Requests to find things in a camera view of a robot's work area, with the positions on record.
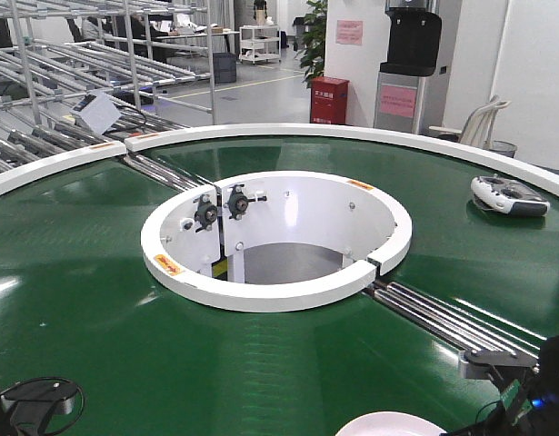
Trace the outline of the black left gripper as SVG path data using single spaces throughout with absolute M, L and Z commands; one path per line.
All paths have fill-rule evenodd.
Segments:
M 49 431 L 56 415 L 70 415 L 75 398 L 80 406 L 66 425 Z M 81 386 L 63 377 L 36 377 L 19 381 L 0 390 L 0 435 L 60 435 L 81 418 L 85 409 L 85 393 Z

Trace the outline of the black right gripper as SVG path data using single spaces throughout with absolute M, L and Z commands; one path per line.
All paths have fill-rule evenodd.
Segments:
M 525 352 L 467 350 L 459 353 L 466 379 L 488 380 L 499 399 L 484 419 L 453 435 L 559 435 L 559 335 L 536 358 Z

